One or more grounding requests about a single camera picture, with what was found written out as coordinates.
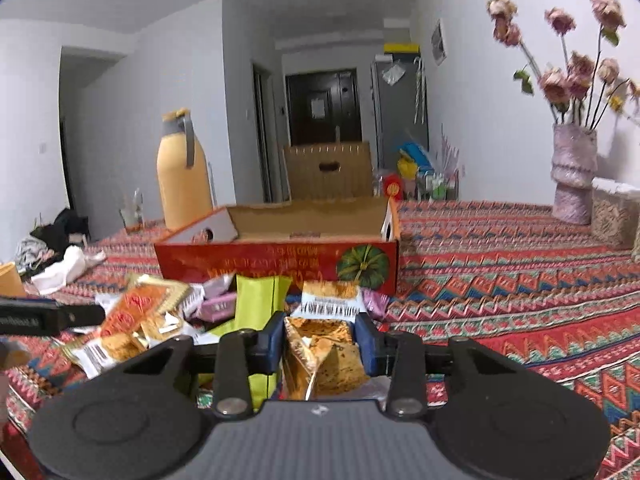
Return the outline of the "pink snack packet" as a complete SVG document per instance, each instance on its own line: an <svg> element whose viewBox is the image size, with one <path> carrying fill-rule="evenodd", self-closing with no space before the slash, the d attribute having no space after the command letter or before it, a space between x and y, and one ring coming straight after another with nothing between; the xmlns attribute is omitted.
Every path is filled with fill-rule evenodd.
<svg viewBox="0 0 640 480"><path fill-rule="evenodd" d="M190 320L206 323L221 323L235 316L235 303L238 295L227 292L224 295L204 299L190 315Z"/></svg>

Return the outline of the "orange red snack packet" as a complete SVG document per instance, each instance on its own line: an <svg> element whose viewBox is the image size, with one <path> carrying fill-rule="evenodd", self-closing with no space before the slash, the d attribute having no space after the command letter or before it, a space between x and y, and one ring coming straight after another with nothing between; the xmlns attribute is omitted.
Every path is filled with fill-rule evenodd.
<svg viewBox="0 0 640 480"><path fill-rule="evenodd" d="M98 334L101 337L132 334L151 316L176 310L190 291L191 287L183 282L149 274L131 274L126 290L107 313Z"/></svg>

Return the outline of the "dried pink roses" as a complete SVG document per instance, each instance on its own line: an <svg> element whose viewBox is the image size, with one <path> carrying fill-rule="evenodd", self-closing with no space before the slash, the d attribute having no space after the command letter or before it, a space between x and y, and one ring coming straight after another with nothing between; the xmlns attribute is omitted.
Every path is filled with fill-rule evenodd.
<svg viewBox="0 0 640 480"><path fill-rule="evenodd" d="M559 39L563 64L541 66L523 39L516 22L518 6L512 0L488 0L486 11L491 19L495 42L506 48L518 48L526 64L513 74L513 80L526 96L539 91L550 108L556 126L597 129L607 112L639 123L639 81L625 77L615 58L602 54L602 44L620 44L620 31L627 26L618 0L590 0L591 12L598 25L597 52L594 58L571 51L566 36L577 23L567 10L554 6L544 12L544 21Z"/></svg>

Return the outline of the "red cardboard snack box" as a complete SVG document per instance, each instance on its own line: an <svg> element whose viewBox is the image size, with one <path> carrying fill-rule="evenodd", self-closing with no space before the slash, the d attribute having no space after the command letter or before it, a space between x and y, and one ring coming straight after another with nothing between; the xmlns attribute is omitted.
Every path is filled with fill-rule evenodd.
<svg viewBox="0 0 640 480"><path fill-rule="evenodd" d="M224 206L154 243L164 278L222 274L355 282L392 296L399 270L396 204L386 197Z"/></svg>

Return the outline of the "patterned red tablecloth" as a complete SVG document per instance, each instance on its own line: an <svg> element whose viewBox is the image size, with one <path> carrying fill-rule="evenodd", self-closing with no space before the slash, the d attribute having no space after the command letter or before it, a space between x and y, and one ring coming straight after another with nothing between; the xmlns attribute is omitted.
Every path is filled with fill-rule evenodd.
<svg viewBox="0 0 640 480"><path fill-rule="evenodd" d="M440 344L480 338L492 350L602 408L612 440L597 479L639 479L639 263L549 207L462 202L399 206L399 282L381 328ZM102 266L55 296L86 304L120 292L127 274L160 274L153 242L162 220L122 228L93 245ZM9 370L1 457L24 479L42 479L25 431L43 401L86 376L64 356L73 336L24 338L32 360Z"/></svg>

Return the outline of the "grey refrigerator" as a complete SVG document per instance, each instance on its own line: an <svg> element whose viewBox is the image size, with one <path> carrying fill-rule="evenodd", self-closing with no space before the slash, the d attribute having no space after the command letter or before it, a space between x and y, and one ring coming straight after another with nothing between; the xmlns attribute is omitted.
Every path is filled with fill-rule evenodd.
<svg viewBox="0 0 640 480"><path fill-rule="evenodd" d="M378 168L395 170L407 144L430 148L426 78L419 53L380 54L371 64Z"/></svg>

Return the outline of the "white crumpled cloth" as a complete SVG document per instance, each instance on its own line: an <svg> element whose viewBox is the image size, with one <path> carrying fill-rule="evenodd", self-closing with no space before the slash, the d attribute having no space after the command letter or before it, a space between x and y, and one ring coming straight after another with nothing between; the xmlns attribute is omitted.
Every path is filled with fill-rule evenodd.
<svg viewBox="0 0 640 480"><path fill-rule="evenodd" d="M104 263L105 260L105 252L88 254L79 246L68 246L61 261L51 264L41 273L34 275L30 282L40 296L51 295L72 284L82 274Z"/></svg>

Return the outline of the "green snack bar packet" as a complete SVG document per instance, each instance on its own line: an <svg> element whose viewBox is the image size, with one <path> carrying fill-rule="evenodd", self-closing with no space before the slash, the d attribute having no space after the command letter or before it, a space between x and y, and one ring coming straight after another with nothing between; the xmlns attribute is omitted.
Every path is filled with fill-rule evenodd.
<svg viewBox="0 0 640 480"><path fill-rule="evenodd" d="M209 330L208 333L222 337L242 328L262 330L274 312L284 310L285 297L291 284L292 278L287 276L270 276L269 278L238 276L234 318ZM255 411L273 395L274 390L277 389L278 379L278 373L250 376L250 392Z"/></svg>

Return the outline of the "small cracker packet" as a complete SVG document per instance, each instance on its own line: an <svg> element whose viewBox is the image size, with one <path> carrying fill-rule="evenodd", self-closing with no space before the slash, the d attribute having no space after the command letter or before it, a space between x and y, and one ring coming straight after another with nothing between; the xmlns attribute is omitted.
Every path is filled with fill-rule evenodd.
<svg viewBox="0 0 640 480"><path fill-rule="evenodd" d="M88 379L93 379L145 352L147 348L134 335L115 334L93 338L83 344L66 344L63 353L70 362L82 369Z"/></svg>

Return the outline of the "wooden chair back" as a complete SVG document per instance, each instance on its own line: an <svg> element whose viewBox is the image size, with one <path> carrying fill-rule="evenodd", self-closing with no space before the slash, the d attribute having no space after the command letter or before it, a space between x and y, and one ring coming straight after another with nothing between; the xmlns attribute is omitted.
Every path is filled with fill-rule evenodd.
<svg viewBox="0 0 640 480"><path fill-rule="evenodd" d="M368 142L287 146L283 149L291 200L371 197Z"/></svg>

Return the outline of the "glass cup with drink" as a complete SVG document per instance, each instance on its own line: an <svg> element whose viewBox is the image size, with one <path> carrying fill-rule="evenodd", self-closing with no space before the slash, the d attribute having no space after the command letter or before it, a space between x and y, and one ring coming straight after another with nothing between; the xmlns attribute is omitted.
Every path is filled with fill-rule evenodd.
<svg viewBox="0 0 640 480"><path fill-rule="evenodd" d="M119 208L119 214L127 233L134 233L143 229L143 194L140 188L136 188L131 196L124 196L122 206Z"/></svg>

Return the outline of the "clear cracker packet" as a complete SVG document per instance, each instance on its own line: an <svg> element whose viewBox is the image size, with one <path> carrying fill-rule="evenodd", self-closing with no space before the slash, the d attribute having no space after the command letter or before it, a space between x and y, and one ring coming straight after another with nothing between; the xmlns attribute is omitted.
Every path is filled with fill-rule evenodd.
<svg viewBox="0 0 640 480"><path fill-rule="evenodd" d="M282 373L286 397L308 401L338 396L364 385L364 371L352 324L339 320L284 319Z"/></svg>

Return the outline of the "yellow mug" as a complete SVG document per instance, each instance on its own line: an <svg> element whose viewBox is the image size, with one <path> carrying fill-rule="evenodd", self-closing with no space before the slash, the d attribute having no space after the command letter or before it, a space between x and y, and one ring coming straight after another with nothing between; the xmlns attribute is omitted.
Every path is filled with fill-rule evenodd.
<svg viewBox="0 0 640 480"><path fill-rule="evenodd" d="M0 264L0 295L10 298L27 296L20 274L13 261Z"/></svg>

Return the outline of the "dark entrance door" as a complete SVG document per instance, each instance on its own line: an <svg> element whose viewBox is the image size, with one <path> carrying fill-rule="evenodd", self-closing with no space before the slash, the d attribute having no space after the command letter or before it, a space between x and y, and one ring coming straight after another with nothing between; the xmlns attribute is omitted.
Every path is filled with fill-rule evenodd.
<svg viewBox="0 0 640 480"><path fill-rule="evenodd" d="M354 68L288 75L285 87L292 146L362 141Z"/></svg>

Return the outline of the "wall electrical panel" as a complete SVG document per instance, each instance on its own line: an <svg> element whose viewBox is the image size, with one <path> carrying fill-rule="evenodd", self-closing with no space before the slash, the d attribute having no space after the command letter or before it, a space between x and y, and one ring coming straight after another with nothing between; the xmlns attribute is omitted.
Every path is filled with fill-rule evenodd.
<svg viewBox="0 0 640 480"><path fill-rule="evenodd" d="M431 36L432 55L437 65L442 64L446 60L446 41L444 31L442 30L442 21L438 20Z"/></svg>

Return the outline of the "white barcode cracker packet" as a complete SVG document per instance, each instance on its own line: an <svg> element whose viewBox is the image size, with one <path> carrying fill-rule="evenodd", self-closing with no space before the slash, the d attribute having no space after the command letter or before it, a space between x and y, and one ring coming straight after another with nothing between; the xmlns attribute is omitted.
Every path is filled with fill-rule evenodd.
<svg viewBox="0 0 640 480"><path fill-rule="evenodd" d="M292 318L354 322L366 312L356 282L308 281L303 284L302 299L292 310Z"/></svg>

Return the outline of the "pink textured vase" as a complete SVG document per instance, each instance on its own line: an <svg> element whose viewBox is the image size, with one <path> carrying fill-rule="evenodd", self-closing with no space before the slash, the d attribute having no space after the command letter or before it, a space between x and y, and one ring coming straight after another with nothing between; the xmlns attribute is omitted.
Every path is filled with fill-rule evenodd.
<svg viewBox="0 0 640 480"><path fill-rule="evenodd" d="M597 133L570 122L553 126L552 216L578 226L591 220L592 179L598 169Z"/></svg>

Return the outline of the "yellow box on fridge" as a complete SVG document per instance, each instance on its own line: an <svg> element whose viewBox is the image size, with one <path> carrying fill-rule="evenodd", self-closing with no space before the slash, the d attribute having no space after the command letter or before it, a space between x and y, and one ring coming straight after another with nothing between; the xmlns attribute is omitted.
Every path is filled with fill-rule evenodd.
<svg viewBox="0 0 640 480"><path fill-rule="evenodd" d="M413 44L409 42L408 44L398 44L397 42L386 42L383 46L383 52L385 54L393 54L393 55L419 55L420 54L420 46L418 44Z"/></svg>

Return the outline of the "clear plastic storage jar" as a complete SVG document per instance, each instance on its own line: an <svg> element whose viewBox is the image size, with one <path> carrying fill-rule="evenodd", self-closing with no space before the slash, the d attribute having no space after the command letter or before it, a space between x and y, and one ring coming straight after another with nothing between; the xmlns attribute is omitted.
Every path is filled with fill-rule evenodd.
<svg viewBox="0 0 640 480"><path fill-rule="evenodd" d="M595 177L592 180L592 235L613 249L631 249L638 224L638 186Z"/></svg>

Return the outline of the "floral ceramic vase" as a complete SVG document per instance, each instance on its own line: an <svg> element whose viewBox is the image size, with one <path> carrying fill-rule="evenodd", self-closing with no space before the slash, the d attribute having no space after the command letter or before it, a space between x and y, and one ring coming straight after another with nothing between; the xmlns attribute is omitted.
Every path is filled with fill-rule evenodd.
<svg viewBox="0 0 640 480"><path fill-rule="evenodd" d="M634 244L631 248L631 259L634 260L635 263L640 262L640 221L638 221Z"/></svg>

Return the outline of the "yellow thermos jug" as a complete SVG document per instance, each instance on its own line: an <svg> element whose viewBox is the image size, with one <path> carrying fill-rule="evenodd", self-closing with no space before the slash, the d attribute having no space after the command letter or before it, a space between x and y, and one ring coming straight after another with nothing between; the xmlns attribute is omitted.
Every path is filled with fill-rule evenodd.
<svg viewBox="0 0 640 480"><path fill-rule="evenodd" d="M168 230L190 226L213 211L206 156L188 108L163 116L156 172Z"/></svg>

